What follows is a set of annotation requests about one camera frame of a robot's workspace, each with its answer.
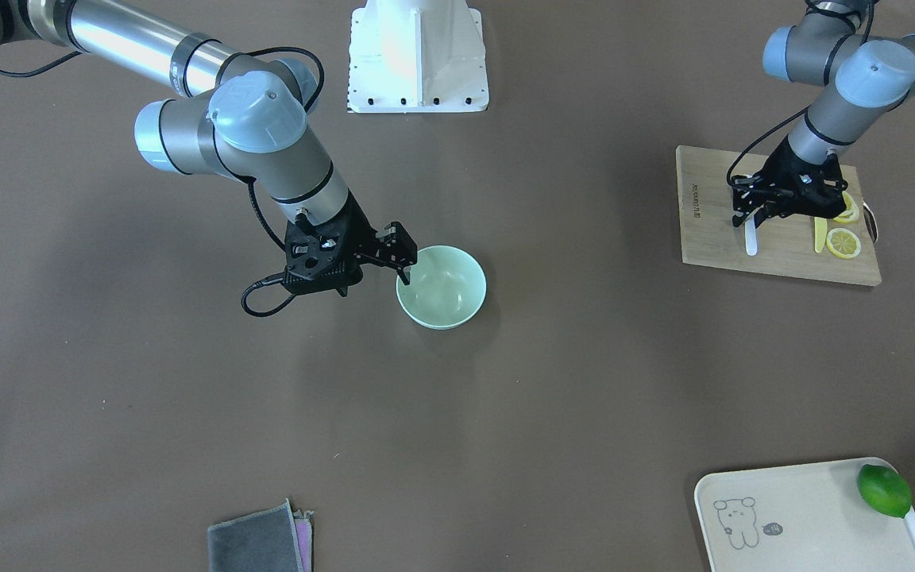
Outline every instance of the white tray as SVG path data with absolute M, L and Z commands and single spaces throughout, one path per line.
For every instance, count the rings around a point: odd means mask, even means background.
M 705 475 L 694 504 L 712 572 L 914 572 L 915 511 L 867 506 L 856 478 L 865 457 Z

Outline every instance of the black cable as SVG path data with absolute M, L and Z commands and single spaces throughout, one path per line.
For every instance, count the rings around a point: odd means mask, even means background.
M 872 25 L 874 25 L 874 0 L 867 3 L 867 28 L 863 29 L 863 39 L 860 40 L 861 46 L 867 43 L 868 37 L 871 37 Z
M 264 212 L 261 211 L 261 205 L 257 202 L 257 179 L 246 179 L 246 186 L 249 187 L 249 203 L 253 206 L 253 213 L 257 215 L 257 220 L 261 222 L 261 226 L 264 227 L 264 231 L 268 233 L 270 240 L 273 240 L 273 243 L 277 245 L 277 249 L 280 249 L 284 252 L 284 243 L 280 238 L 277 238 L 275 232 L 270 229 L 270 225 L 266 222 L 266 217 Z
M 280 52 L 291 52 L 295 54 L 305 55 L 307 58 L 313 60 L 313 63 L 316 64 L 316 71 L 319 75 L 316 77 L 316 88 L 313 91 L 313 95 L 310 95 L 309 101 L 305 105 L 302 105 L 302 109 L 307 113 L 309 108 L 313 107 L 316 99 L 320 97 L 320 91 L 323 91 L 323 81 L 326 79 L 326 73 L 323 72 L 323 64 L 320 63 L 320 58 L 316 57 L 316 54 L 310 52 L 309 50 L 304 50 L 304 48 L 294 48 L 291 46 L 279 46 L 276 48 L 264 48 L 264 50 L 256 50 L 255 52 L 246 52 L 246 55 L 250 56 L 265 56 L 268 54 L 277 54 Z
M 62 56 L 61 58 L 51 62 L 48 65 L 43 65 L 38 69 L 35 69 L 33 71 L 28 71 L 28 72 L 27 71 L 16 71 L 15 72 L 15 71 L 6 71 L 4 69 L 0 69 L 0 75 L 4 75 L 6 77 L 34 77 L 35 75 L 41 75 L 41 73 L 47 72 L 48 70 L 50 70 L 52 68 L 58 68 L 58 66 L 66 63 L 67 61 L 69 61 L 73 58 L 76 58 L 76 56 L 80 55 L 81 53 L 83 53 L 83 52 L 71 52 L 71 53 L 66 54 L 65 56 Z
M 753 141 L 752 144 L 748 145 L 747 149 L 744 149 L 742 152 L 740 152 L 740 155 L 737 156 L 736 160 L 733 161 L 733 164 L 729 166 L 729 170 L 726 171 L 726 184 L 729 185 L 730 188 L 735 189 L 735 191 L 738 191 L 738 189 L 740 189 L 740 187 L 737 187 L 736 185 L 733 184 L 733 169 L 736 169 L 736 166 L 740 163 L 740 160 L 743 159 L 748 153 L 750 153 L 751 149 L 754 149 L 755 146 L 759 144 L 759 142 L 765 141 L 767 138 L 772 137 L 773 133 L 776 133 L 776 131 L 778 131 L 779 129 L 782 129 L 783 127 L 792 123 L 793 120 L 802 116 L 803 113 L 806 113 L 808 109 L 810 109 L 810 106 L 807 106 L 806 108 L 801 109 L 800 111 L 796 112 L 796 114 L 794 114 L 789 119 L 783 121 L 782 123 L 778 124 L 775 127 L 772 127 L 772 129 L 767 131 L 767 133 L 763 134 L 761 137 L 756 138 L 756 140 Z
M 817 3 L 820 0 L 803 0 L 803 3 L 807 5 L 807 10 L 813 12 L 814 14 L 821 14 L 823 16 L 828 16 L 832 18 L 839 18 L 841 21 L 845 21 L 850 25 L 850 28 L 856 30 L 856 26 L 853 25 L 853 22 L 850 21 L 849 16 L 856 14 L 857 18 L 863 18 L 863 14 L 859 10 L 853 10 L 852 12 L 836 12 L 835 10 L 824 10 L 824 8 L 818 8 Z
M 292 300 L 295 299 L 295 294 L 291 294 L 291 296 L 289 296 L 283 303 L 280 303 L 279 307 L 276 307 L 273 309 L 268 309 L 268 311 L 255 311 L 255 309 L 249 307 L 248 298 L 249 298 L 249 294 L 254 293 L 254 291 L 256 291 L 256 290 L 259 290 L 261 288 L 266 288 L 268 286 L 275 286 L 275 285 L 283 283 L 283 282 L 284 282 L 284 272 L 279 272 L 279 274 L 272 274 L 270 276 L 267 276 L 263 280 L 257 280 L 257 282 L 251 283 L 250 286 L 246 289 L 246 291 L 242 293 L 242 309 L 244 309 L 244 311 L 246 311 L 246 314 L 251 315 L 254 318 L 268 318 L 268 316 L 275 315 L 275 314 L 277 314 L 277 312 L 282 311 L 284 309 L 284 307 L 286 307 L 288 304 L 291 303 Z

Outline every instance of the robotic arm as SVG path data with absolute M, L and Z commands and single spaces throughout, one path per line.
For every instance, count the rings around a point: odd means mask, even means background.
M 99 55 L 185 98 L 153 102 L 139 113 L 135 138 L 150 165 L 221 175 L 248 184 L 250 192 L 260 184 L 275 200 L 288 218 L 284 240 L 261 221 L 283 247 L 286 265 L 243 294 L 251 315 L 274 312 L 247 304 L 249 293 L 264 286 L 287 289 L 286 304 L 325 290 L 346 296 L 362 280 L 363 264 L 391 268 L 409 280 L 416 244 L 400 223 L 381 232 L 370 226 L 308 125 L 322 68 L 317 83 L 298 60 L 254 57 L 275 51 L 315 56 L 301 48 L 244 54 L 117 0 L 0 0 L 0 44 L 38 37 Z
M 800 25 L 776 30 L 767 42 L 762 62 L 769 75 L 824 91 L 762 170 L 747 177 L 730 169 L 734 227 L 751 213 L 756 227 L 766 218 L 835 218 L 846 209 L 839 156 L 915 95 L 915 33 L 900 40 L 856 35 L 876 2 L 805 0 Z

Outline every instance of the brown table surface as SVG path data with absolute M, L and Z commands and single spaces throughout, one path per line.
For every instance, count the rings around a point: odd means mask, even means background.
M 345 113 L 356 0 L 138 5 L 319 54 L 312 124 L 370 220 L 468 250 L 488 299 L 433 332 L 371 269 L 252 319 L 279 254 L 245 189 L 133 143 L 170 90 L 91 57 L 0 77 L 0 571 L 205 570 L 207 525 L 284 496 L 321 572 L 701 570 L 708 472 L 875 455 L 915 491 L 915 100 L 843 158 L 880 286 L 680 261 L 676 146 L 817 95 L 760 67 L 800 2 L 480 0 L 490 109 L 444 116 Z

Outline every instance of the yellow knife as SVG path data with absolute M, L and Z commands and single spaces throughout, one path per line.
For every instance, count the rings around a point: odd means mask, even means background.
M 824 250 L 824 238 L 828 235 L 828 219 L 814 217 L 814 251 Z

